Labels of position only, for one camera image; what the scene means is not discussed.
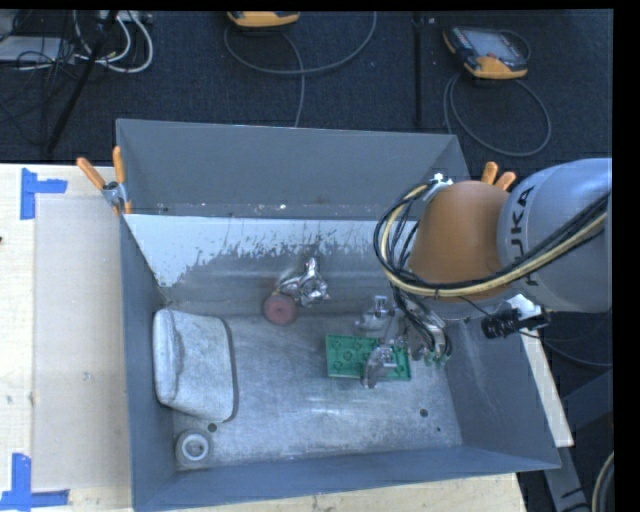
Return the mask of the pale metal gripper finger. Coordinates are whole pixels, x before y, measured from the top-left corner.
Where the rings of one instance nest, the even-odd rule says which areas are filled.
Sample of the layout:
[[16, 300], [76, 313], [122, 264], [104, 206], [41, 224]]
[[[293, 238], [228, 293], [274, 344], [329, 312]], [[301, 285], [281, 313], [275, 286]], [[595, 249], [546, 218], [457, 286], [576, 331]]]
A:
[[386, 334], [395, 319], [395, 300], [386, 295], [374, 295], [355, 321], [355, 330], [363, 334]]
[[361, 384], [367, 389], [373, 389], [381, 380], [395, 372], [398, 366], [394, 347], [386, 343], [379, 344], [370, 352], [366, 360]]

